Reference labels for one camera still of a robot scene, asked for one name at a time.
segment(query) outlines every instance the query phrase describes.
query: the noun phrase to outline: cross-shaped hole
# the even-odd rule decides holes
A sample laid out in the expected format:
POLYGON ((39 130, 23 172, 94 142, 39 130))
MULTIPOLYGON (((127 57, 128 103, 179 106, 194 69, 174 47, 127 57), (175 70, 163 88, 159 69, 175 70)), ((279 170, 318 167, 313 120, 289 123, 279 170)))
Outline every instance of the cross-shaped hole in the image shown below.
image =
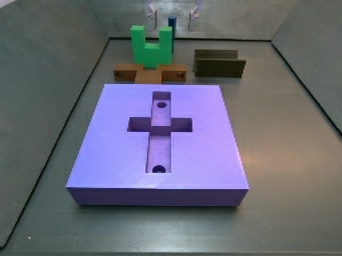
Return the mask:
POLYGON ((191 118, 171 118, 171 92, 154 92, 151 117, 130 117, 128 132, 148 132, 147 173, 171 173, 171 133, 192 132, 191 118))

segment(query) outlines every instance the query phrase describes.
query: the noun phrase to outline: purple block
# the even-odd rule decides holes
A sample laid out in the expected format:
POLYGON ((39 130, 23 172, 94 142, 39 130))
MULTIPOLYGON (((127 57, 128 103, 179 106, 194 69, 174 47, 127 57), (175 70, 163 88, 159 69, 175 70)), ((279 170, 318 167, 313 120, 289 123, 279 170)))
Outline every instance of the purple block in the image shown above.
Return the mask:
POLYGON ((219 86, 104 86, 70 175, 82 205, 238 206, 249 191, 219 86))

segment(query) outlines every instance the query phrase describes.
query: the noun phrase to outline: gray wall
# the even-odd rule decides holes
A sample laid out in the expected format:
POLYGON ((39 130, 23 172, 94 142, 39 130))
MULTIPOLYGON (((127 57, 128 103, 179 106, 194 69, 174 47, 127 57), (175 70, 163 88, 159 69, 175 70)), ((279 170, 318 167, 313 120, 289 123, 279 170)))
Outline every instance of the gray wall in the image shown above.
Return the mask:
MULTIPOLYGON (((130 37, 132 25, 146 25, 147 35, 158 37, 154 21, 146 15, 144 0, 88 0, 110 37, 130 37)), ((298 0, 203 0, 200 18, 192 31, 188 13, 194 0, 155 0, 159 25, 167 17, 178 17, 179 38, 225 38, 271 40, 298 0)))
POLYGON ((341 0, 302 0, 273 44, 342 132, 341 11, 341 0))
POLYGON ((0 39, 1 247, 108 37, 87 1, 17 0, 0 39))

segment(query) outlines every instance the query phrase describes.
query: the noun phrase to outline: hole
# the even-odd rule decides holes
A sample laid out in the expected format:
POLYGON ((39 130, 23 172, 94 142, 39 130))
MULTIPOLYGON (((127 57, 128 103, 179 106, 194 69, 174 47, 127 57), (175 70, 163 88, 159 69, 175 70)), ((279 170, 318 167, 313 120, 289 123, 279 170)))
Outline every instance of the hole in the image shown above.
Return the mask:
POLYGON ((116 73, 115 73, 115 76, 116 76, 118 78, 123 78, 123 73, 122 73, 122 72, 116 72, 116 73))
POLYGON ((164 108, 164 107, 167 106, 167 104, 166 104, 164 102, 158 102, 158 103, 156 103, 156 106, 158 106, 159 108, 164 108))
POLYGON ((183 78, 186 77, 186 74, 184 74, 183 72, 178 72, 178 73, 176 73, 176 77, 180 78, 180 79, 183 79, 183 78))
POLYGON ((166 173, 166 167, 162 165, 156 165, 152 169, 152 173, 166 173))

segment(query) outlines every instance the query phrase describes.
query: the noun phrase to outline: green block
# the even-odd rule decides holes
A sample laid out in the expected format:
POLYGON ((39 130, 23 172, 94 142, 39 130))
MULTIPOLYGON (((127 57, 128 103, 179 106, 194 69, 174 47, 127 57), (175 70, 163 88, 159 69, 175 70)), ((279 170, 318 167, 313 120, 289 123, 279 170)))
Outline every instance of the green block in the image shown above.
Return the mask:
POLYGON ((172 28, 159 30, 159 43, 146 43, 144 26, 131 28, 132 51, 135 64, 147 68, 156 68, 159 64, 172 63, 172 28))

